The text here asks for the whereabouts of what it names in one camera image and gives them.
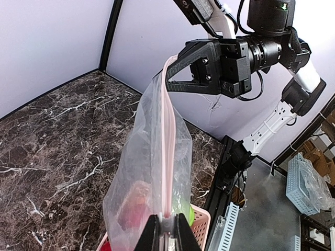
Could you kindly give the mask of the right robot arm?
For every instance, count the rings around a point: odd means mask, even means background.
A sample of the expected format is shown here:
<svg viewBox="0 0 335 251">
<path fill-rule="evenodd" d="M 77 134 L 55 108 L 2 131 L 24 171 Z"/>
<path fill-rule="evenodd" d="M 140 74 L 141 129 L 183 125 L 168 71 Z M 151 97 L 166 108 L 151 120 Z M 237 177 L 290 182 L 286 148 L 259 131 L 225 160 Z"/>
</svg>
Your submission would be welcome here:
<svg viewBox="0 0 335 251">
<path fill-rule="evenodd" d="M 170 92 L 224 95 L 244 100 L 250 92 L 251 75 L 267 73 L 281 64 L 292 79 L 284 87 L 272 113 L 244 139 L 234 143 L 215 178 L 215 186 L 226 194 L 264 144 L 283 126 L 304 116 L 323 92 L 326 83 L 316 72 L 309 45 L 293 27 L 294 1 L 250 1 L 248 30 L 243 36 L 240 18 L 219 1 L 177 1 L 192 25 L 201 25 L 207 39 L 188 41 L 166 74 Z"/>
</svg>

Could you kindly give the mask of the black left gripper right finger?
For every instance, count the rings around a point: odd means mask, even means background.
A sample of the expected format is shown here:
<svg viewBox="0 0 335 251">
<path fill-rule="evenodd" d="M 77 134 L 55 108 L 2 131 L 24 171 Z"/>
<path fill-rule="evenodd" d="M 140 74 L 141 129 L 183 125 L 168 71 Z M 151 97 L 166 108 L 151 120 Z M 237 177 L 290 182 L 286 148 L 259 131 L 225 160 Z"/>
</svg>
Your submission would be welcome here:
<svg viewBox="0 0 335 251">
<path fill-rule="evenodd" d="M 186 217 L 182 213 L 175 216 L 174 239 L 177 251 L 201 251 Z"/>
</svg>

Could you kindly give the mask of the green apple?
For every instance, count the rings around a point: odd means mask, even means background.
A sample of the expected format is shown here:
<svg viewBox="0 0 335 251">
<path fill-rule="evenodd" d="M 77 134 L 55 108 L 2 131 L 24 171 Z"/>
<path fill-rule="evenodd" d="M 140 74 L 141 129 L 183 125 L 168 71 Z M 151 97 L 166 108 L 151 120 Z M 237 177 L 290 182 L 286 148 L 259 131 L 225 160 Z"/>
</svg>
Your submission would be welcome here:
<svg viewBox="0 0 335 251">
<path fill-rule="evenodd" d="M 191 204 L 189 205 L 189 213 L 186 219 L 187 219 L 189 226 L 192 226 L 195 221 L 195 212 Z"/>
</svg>

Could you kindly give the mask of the clear zip top bag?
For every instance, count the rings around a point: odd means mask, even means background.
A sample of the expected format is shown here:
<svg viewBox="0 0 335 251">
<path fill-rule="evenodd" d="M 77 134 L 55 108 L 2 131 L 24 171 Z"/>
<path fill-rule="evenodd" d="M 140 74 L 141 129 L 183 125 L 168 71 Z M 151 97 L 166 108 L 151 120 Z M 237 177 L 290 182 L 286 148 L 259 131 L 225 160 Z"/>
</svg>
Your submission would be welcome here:
<svg viewBox="0 0 335 251">
<path fill-rule="evenodd" d="M 123 231 L 117 212 L 130 187 L 144 181 L 151 187 L 151 214 L 163 218 L 184 214 L 191 204 L 192 137 L 166 90 L 171 56 L 141 96 L 135 121 L 123 146 L 119 166 L 103 200 L 103 216 L 112 250 L 134 250 L 146 222 Z"/>
</svg>

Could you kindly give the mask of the red ball fruit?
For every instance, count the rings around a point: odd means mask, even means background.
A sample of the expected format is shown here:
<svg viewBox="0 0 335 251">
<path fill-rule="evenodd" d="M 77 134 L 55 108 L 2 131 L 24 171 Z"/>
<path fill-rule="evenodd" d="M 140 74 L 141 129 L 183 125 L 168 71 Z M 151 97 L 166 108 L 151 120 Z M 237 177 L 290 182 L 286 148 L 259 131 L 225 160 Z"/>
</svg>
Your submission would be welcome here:
<svg viewBox="0 0 335 251">
<path fill-rule="evenodd" d="M 135 182 L 126 193 L 117 212 L 117 223 L 123 231 L 139 229 L 151 214 L 151 187 L 144 181 Z"/>
</svg>

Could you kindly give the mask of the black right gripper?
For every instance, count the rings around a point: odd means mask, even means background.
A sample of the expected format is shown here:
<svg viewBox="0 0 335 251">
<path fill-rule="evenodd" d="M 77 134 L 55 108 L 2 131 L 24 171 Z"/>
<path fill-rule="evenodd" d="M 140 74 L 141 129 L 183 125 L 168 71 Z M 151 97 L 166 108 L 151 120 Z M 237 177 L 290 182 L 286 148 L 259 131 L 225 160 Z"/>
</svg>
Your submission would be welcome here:
<svg viewBox="0 0 335 251">
<path fill-rule="evenodd" d="M 172 79 L 187 67 L 194 75 L 191 81 Z M 244 39 L 188 41 L 176 62 L 167 67 L 166 89 L 169 92 L 236 98 L 250 92 L 251 88 L 249 47 Z"/>
</svg>

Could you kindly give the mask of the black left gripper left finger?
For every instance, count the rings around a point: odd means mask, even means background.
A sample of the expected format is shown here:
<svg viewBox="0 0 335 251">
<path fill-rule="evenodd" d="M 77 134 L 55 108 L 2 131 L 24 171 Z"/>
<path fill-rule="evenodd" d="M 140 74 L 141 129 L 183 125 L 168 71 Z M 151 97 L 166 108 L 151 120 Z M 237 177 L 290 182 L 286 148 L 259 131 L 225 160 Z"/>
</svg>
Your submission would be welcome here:
<svg viewBox="0 0 335 251">
<path fill-rule="evenodd" d="M 160 249 L 160 221 L 157 215 L 150 215 L 134 251 L 157 251 Z"/>
</svg>

